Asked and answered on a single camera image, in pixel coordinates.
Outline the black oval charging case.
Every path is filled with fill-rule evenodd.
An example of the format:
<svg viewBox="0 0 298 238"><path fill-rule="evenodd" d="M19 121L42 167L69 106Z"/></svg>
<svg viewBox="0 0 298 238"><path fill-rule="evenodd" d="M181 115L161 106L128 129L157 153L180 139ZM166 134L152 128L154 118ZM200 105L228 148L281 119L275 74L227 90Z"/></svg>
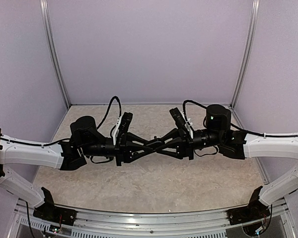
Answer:
<svg viewBox="0 0 298 238"><path fill-rule="evenodd" d="M160 137L152 136L151 140L148 141L148 143L147 143L147 147L150 147L152 149L156 149L156 148L158 148L158 147L160 147L164 144L165 144L165 142Z"/></svg>

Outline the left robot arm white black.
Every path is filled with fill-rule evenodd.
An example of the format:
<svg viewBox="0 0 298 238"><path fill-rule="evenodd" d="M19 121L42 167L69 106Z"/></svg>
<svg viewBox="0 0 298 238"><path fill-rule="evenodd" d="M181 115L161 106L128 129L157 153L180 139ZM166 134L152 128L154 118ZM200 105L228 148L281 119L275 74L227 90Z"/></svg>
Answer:
<svg viewBox="0 0 298 238"><path fill-rule="evenodd" d="M131 163L156 152L161 142L147 141L128 132L131 113L119 117L113 138L102 135L92 116L83 116L70 125L70 139L50 144L17 141L3 135L0 129L0 187L40 210L48 220L56 220L60 213L52 195L15 173L9 164L44 166L60 171L74 171L87 164L86 158L115 159L119 166Z"/></svg>

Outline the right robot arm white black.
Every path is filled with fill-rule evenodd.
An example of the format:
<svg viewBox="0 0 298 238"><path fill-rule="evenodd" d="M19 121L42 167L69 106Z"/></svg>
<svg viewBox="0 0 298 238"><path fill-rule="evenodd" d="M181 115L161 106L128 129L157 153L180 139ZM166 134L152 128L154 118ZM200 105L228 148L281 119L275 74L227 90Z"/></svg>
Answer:
<svg viewBox="0 0 298 238"><path fill-rule="evenodd" d="M171 109L169 112L177 128L159 139L153 151L177 159L192 159L195 150L216 147L220 154L231 159L281 157L297 160L288 172L254 190L244 209L244 216L249 220L262 214L264 207L298 190L298 132L266 134L248 131L233 125L230 110L222 105L212 104L205 110L205 128L194 130L185 111Z"/></svg>

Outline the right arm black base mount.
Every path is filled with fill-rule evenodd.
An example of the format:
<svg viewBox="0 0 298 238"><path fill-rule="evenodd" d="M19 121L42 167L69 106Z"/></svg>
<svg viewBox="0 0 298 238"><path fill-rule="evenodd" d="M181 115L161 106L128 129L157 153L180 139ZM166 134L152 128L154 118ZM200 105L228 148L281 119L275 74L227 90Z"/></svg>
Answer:
<svg viewBox="0 0 298 238"><path fill-rule="evenodd" d="M253 191L246 206L227 210L230 225L247 223L271 215L268 205L264 205L259 201L259 194L262 188L263 186L260 186Z"/></svg>

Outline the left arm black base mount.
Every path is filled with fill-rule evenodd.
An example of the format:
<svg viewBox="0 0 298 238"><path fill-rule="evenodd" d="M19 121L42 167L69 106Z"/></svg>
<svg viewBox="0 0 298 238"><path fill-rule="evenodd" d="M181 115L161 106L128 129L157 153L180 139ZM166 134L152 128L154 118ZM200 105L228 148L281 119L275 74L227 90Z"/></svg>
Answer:
<svg viewBox="0 0 298 238"><path fill-rule="evenodd" d="M44 203L34 208L33 216L49 222L73 226L77 211L56 206L50 191L44 187L41 187L41 189L44 194Z"/></svg>

